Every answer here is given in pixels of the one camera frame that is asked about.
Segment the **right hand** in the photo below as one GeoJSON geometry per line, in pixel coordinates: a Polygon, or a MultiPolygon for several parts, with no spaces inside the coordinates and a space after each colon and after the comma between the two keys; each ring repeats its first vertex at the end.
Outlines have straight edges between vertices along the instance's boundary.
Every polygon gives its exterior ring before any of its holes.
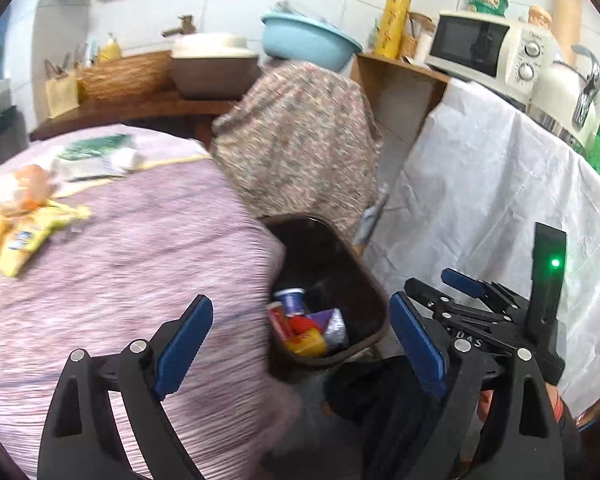
{"type": "MultiPolygon", "coordinates": [[[[562,418],[562,414],[564,414],[565,411],[564,401],[560,397],[556,386],[547,384],[546,390],[548,398],[550,399],[550,404],[552,404],[555,419],[559,422],[562,418]]],[[[483,390],[480,392],[479,402],[477,405],[477,415],[482,422],[485,422],[486,418],[488,417],[492,396],[492,390],[483,390]]]]}

